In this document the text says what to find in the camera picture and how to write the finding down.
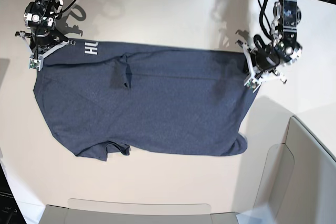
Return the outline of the grey bin right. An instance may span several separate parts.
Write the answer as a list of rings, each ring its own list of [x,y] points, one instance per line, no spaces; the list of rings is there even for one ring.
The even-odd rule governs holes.
[[[257,223],[335,223],[335,156],[297,118],[266,157],[252,216]]]

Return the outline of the dark blue t-shirt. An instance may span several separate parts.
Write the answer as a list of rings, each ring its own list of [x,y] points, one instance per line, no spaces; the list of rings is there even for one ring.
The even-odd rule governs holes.
[[[65,46],[44,60],[34,95],[53,137],[79,157],[145,151],[231,156],[256,94],[238,52],[122,42]]]

